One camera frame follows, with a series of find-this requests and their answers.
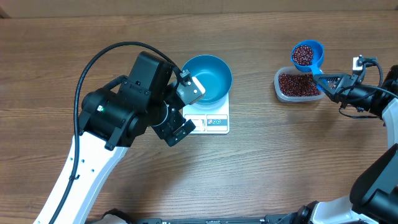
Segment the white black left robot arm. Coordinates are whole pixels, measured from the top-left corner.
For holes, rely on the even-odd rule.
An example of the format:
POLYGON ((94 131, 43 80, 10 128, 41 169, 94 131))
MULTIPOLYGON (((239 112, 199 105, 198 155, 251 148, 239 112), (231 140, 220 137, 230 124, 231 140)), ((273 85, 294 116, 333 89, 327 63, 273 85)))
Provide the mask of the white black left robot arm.
POLYGON ((111 171, 134 139, 152 127, 172 147, 195 129, 179 112, 205 95, 188 70, 141 52, 129 74, 87 94, 78 118, 78 136, 36 223, 84 223, 111 171))

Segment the blue plastic measuring scoop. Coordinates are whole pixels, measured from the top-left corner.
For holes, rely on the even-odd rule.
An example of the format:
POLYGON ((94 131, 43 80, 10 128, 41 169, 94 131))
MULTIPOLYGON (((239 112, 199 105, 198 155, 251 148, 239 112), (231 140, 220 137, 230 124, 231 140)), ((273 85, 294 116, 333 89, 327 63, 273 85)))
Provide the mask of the blue plastic measuring scoop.
POLYGON ((298 43, 290 54, 295 68, 305 75, 305 80, 300 78, 300 87, 303 96, 320 94, 320 87, 313 81, 314 77, 322 74, 320 69, 324 61, 324 46, 317 40, 304 40, 298 43))

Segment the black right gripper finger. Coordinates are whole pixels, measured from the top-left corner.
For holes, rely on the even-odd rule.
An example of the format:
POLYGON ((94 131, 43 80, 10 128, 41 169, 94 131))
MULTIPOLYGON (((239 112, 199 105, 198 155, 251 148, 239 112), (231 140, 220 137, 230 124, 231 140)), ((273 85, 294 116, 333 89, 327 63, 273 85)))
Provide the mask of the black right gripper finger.
POLYGON ((329 99, 335 103, 340 102, 340 96, 337 92, 336 87, 330 87, 329 84, 319 84, 321 91, 323 91, 329 99))
POLYGON ((313 81, 320 87, 339 87, 344 80, 348 78, 348 74, 317 74, 313 76, 313 81))

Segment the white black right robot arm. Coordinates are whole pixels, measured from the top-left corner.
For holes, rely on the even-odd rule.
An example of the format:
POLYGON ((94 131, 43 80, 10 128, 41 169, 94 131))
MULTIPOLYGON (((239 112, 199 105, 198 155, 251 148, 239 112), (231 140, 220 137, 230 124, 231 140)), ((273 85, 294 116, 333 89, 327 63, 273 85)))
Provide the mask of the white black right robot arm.
POLYGON ((377 86, 360 74, 317 75, 314 80, 331 101, 381 120, 386 149, 354 181, 347 196, 304 205, 286 223, 397 223, 397 66, 377 86))

